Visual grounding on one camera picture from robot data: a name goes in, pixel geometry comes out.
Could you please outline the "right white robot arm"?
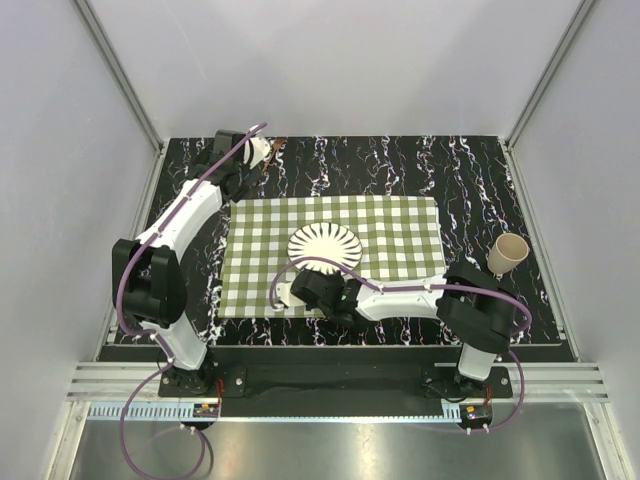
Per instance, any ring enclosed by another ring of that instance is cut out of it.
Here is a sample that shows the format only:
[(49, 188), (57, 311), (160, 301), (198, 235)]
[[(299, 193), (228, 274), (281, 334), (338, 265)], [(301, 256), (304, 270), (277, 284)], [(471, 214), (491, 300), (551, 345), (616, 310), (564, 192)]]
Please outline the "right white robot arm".
[(275, 287), (273, 301), (286, 308), (318, 310), (332, 323), (363, 328), (392, 317), (438, 320), (462, 342), (454, 384), (476, 396), (490, 383), (497, 356), (511, 338), (528, 329), (528, 307), (500, 282), (468, 262), (456, 262), (442, 275), (404, 281), (374, 281), (336, 262), (328, 272), (304, 268), (291, 282)]

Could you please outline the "green checkered cloth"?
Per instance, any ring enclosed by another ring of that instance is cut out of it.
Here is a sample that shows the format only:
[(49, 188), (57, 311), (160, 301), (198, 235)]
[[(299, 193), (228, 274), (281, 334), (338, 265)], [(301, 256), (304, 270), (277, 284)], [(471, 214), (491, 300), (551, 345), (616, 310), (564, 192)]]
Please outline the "green checkered cloth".
[(441, 275), (446, 270), (436, 201), (417, 196), (329, 196), (243, 200), (231, 209), (221, 269), (222, 318), (302, 316), (301, 308), (277, 312), (269, 288), (288, 261), (287, 244), (300, 228), (332, 223), (360, 241), (355, 271), (380, 281)]

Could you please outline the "white blue striped plate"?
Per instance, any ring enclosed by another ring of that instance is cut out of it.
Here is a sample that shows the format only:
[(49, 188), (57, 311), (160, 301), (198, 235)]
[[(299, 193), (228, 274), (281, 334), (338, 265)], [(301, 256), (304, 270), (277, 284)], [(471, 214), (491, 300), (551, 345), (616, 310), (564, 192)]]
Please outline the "white blue striped plate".
[(363, 256), (359, 238), (347, 227), (331, 222), (307, 224), (296, 230), (287, 243), (291, 262), (306, 258), (296, 265), (298, 269), (332, 274), (338, 270), (322, 258), (339, 263), (349, 270), (355, 269)]

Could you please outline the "beige paper cup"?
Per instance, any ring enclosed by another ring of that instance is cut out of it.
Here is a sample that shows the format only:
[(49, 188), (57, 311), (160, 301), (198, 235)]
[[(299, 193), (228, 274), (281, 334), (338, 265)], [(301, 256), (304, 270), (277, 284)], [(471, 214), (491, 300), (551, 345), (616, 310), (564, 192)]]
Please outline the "beige paper cup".
[(515, 233), (501, 234), (491, 248), (487, 260), (488, 269), (495, 275), (503, 275), (515, 269), (529, 255), (527, 241)]

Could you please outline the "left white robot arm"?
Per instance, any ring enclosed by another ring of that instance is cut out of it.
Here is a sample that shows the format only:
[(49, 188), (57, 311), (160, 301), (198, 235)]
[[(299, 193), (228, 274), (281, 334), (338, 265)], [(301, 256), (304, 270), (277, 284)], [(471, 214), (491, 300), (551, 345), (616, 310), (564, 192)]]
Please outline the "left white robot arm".
[(215, 386), (216, 372), (204, 364), (207, 347), (186, 314), (187, 287), (181, 260), (204, 224), (225, 204), (238, 202), (259, 182), (272, 150), (258, 133), (219, 130), (204, 148), (177, 197), (135, 239), (112, 248), (112, 295), (121, 331), (146, 336), (165, 353), (171, 367), (182, 370), (181, 384), (196, 396)]

